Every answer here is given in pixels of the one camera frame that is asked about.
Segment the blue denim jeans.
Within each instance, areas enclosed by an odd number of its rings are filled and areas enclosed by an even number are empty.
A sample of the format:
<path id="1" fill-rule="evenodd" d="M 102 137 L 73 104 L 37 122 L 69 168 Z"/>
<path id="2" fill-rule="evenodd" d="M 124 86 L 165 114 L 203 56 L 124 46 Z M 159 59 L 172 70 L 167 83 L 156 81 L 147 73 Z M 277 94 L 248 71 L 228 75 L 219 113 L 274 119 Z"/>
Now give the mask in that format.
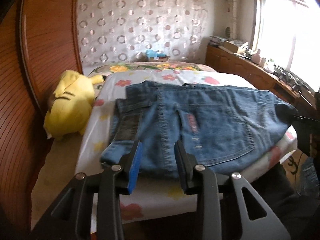
<path id="1" fill-rule="evenodd" d="M 176 141 L 211 170 L 240 172 L 260 159 L 291 126 L 295 107 L 268 90 L 145 81 L 117 99 L 110 144 L 101 162 L 114 164 L 142 143 L 140 171 L 177 178 Z"/>

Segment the wooden side cabinet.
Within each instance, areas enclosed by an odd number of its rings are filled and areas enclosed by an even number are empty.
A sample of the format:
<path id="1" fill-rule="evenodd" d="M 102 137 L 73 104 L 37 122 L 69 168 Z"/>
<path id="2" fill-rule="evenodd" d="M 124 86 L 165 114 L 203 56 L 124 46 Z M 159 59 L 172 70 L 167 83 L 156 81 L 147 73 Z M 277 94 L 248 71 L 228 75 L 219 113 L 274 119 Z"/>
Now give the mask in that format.
<path id="1" fill-rule="evenodd" d="M 319 118 L 315 106 L 307 102 L 301 94 L 293 91 L 289 85 L 280 81 L 275 75 L 265 72 L 246 59 L 208 45 L 205 64 L 217 72 L 243 77 L 257 89 L 271 91 L 279 98 L 294 105 L 303 116 Z"/>

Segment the white floral strawberry bedsheet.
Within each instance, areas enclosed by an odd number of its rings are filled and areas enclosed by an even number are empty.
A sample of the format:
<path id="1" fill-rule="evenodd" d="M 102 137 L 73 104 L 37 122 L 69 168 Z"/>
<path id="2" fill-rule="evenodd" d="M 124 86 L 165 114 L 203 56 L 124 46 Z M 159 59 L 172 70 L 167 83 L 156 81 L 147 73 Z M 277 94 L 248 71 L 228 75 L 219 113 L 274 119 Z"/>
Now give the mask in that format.
<path id="1" fill-rule="evenodd" d="M 136 70 L 107 76 L 89 119 L 77 172 L 116 164 L 135 140 L 143 146 L 137 186 L 121 196 L 124 223 L 196 209 L 178 181 L 174 144 L 222 174 L 254 181 L 297 149 L 297 133 L 278 121 L 291 106 L 233 74 Z"/>

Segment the yellow Pikachu plush toy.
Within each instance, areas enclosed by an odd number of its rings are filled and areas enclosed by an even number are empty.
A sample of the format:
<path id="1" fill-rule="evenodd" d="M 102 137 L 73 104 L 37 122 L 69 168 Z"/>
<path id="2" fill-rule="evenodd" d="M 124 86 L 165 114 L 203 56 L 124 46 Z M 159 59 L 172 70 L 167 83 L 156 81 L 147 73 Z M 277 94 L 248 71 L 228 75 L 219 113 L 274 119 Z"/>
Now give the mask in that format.
<path id="1" fill-rule="evenodd" d="M 104 81 L 102 75 L 86 77 L 74 70 L 63 72 L 48 99 L 43 124 L 48 139 L 61 139 L 72 133 L 84 134 L 95 100 L 94 85 Z"/>

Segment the white bottle on cabinet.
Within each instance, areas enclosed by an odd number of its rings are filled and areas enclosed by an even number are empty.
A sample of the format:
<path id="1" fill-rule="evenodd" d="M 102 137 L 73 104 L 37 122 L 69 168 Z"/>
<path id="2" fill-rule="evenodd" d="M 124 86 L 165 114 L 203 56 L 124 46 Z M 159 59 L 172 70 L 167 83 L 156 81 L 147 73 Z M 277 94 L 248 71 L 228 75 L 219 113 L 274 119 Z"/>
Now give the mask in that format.
<path id="1" fill-rule="evenodd" d="M 256 52 L 252 55 L 252 62 L 255 64 L 260 64 L 261 56 L 260 56 L 260 49 L 257 49 Z"/>

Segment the bright window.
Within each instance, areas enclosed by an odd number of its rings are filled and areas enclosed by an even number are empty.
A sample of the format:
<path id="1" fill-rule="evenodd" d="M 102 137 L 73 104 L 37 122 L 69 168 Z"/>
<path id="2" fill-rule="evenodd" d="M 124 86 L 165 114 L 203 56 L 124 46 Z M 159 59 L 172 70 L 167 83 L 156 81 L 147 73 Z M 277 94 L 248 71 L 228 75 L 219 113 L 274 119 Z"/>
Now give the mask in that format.
<path id="1" fill-rule="evenodd" d="M 319 90 L 319 4 L 255 0 L 254 48 L 314 91 Z"/>

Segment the colourful floral quilt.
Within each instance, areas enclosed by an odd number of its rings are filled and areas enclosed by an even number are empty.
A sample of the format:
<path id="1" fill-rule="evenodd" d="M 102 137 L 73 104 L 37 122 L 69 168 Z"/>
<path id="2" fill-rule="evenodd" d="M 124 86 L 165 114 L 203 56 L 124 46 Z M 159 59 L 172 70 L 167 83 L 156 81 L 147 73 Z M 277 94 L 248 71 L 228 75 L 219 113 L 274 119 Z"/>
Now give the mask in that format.
<path id="1" fill-rule="evenodd" d="M 205 72 L 216 72 L 212 67 L 199 64 L 180 61 L 165 61 L 165 62 L 116 62 L 108 63 L 101 67 L 92 70 L 87 76 L 95 75 L 109 76 L 117 72 L 127 72 L 135 70 L 194 70 Z"/>

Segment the blue toy on box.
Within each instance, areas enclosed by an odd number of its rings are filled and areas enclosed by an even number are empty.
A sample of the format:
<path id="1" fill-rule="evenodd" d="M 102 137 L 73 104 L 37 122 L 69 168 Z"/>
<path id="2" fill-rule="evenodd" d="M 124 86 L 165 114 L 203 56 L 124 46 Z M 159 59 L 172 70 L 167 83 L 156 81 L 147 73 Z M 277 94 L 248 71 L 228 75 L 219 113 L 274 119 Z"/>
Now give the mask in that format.
<path id="1" fill-rule="evenodd" d="M 150 49 L 148 49 L 145 54 L 149 62 L 166 62 L 170 59 L 167 54 Z"/>

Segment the cardboard box on cabinet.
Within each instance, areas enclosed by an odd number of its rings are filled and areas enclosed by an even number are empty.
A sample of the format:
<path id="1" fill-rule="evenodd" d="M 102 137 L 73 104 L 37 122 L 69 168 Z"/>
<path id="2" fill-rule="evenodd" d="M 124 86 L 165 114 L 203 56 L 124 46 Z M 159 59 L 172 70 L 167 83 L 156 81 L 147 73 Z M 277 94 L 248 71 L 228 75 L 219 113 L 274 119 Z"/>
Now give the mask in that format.
<path id="1" fill-rule="evenodd" d="M 242 42 L 238 40 L 225 41 L 223 47 L 232 53 L 243 54 L 248 48 L 248 42 Z"/>

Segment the sheer circle-patterned curtain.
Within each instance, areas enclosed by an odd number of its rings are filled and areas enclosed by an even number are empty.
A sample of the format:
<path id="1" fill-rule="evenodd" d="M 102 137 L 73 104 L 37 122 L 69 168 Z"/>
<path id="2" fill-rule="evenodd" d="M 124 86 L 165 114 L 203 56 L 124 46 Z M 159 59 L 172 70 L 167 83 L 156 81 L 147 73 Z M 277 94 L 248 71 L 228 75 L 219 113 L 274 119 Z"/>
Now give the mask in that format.
<path id="1" fill-rule="evenodd" d="M 78 0 L 84 68 L 132 62 L 149 53 L 199 61 L 206 0 Z"/>

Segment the wooden slatted wardrobe door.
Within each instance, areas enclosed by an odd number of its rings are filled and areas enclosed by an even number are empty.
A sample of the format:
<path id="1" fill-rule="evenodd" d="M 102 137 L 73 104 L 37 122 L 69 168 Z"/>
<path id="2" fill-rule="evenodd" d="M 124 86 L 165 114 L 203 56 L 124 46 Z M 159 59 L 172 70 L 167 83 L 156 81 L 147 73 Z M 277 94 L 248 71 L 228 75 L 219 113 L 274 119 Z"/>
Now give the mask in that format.
<path id="1" fill-rule="evenodd" d="M 43 128 L 60 75 L 80 71 L 77 0 L 1 0 L 1 239 L 26 239 L 52 146 Z"/>

